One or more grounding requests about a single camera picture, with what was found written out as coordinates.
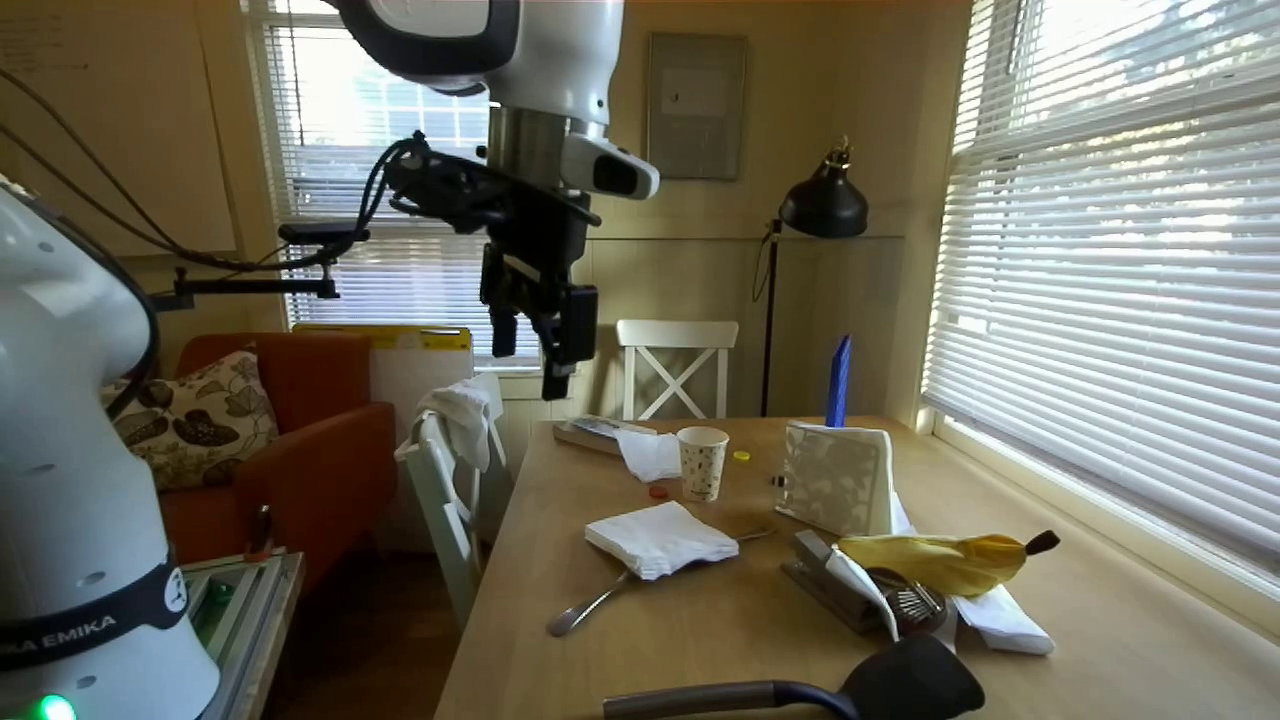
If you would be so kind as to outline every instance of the window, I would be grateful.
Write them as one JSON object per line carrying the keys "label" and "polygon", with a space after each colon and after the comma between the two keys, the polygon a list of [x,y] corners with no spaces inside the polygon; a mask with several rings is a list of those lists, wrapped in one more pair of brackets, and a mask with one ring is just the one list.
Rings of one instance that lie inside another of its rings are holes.
{"label": "window", "polygon": [[1275,0],[975,0],[925,399],[1280,568]]}
{"label": "window", "polygon": [[[438,98],[378,69],[323,0],[251,0],[269,116],[287,216],[355,216],[375,157],[411,131],[434,151],[474,157],[487,98]],[[487,238],[378,207],[370,242],[336,264],[339,300],[292,297],[301,323],[469,323],[474,354],[493,328],[479,306]],[[536,357],[529,320],[517,357]]]}

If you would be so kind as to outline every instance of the banana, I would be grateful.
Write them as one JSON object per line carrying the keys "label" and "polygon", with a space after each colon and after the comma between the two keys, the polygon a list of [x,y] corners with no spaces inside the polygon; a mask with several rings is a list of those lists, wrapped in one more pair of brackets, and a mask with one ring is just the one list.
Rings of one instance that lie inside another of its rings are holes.
{"label": "banana", "polygon": [[858,568],[888,568],[940,595],[982,595],[1012,580],[1029,557],[1054,548],[1054,532],[1038,532],[1029,546],[1012,537],[845,537],[834,548]]}

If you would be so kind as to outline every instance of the silverware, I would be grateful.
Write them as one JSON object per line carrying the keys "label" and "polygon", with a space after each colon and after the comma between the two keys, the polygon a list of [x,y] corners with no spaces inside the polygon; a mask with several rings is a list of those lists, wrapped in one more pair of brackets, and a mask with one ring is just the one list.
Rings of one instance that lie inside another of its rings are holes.
{"label": "silverware", "polygon": [[566,638],[574,632],[599,605],[609,605],[616,593],[625,593],[634,580],[634,572],[616,572],[613,585],[599,595],[589,595],[580,605],[566,605],[560,617],[551,617],[548,632]]}
{"label": "silverware", "polygon": [[[735,546],[753,546],[753,539],[760,539],[760,537],[767,537],[767,532],[772,532],[772,530],[760,524],[760,530],[753,530],[747,537],[740,537]],[[609,605],[613,595],[618,595],[625,587],[632,587],[632,580],[634,580],[632,568],[616,572],[605,593],[595,593],[595,595],[589,595],[589,602],[566,605],[565,613],[554,613],[554,617],[548,619],[548,632],[551,632],[551,638],[574,632],[599,605]]]}

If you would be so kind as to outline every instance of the floor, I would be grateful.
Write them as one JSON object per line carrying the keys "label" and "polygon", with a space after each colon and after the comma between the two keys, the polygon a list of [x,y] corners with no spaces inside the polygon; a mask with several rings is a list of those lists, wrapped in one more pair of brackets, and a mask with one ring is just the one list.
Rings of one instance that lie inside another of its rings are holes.
{"label": "floor", "polygon": [[461,632],[431,557],[350,557],[301,602],[269,720],[423,720]]}

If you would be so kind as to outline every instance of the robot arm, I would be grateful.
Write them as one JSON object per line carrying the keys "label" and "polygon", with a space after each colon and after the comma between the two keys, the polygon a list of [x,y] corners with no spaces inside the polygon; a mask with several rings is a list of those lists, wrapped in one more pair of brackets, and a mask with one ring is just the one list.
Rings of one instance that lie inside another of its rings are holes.
{"label": "robot arm", "polygon": [[126,284],[0,175],[0,716],[196,716],[217,687],[152,474],[99,407],[143,354]]}
{"label": "robot arm", "polygon": [[493,357],[517,354],[522,313],[544,343],[544,399],[565,398],[573,363],[595,354],[595,289],[573,284],[595,225],[593,191],[646,202],[659,187],[652,164],[605,135],[625,0],[331,3],[386,71],[438,92],[493,92],[487,169],[438,169],[423,146],[386,169],[390,203],[450,227],[470,227],[470,207],[485,207],[493,244],[479,300],[494,328]]}

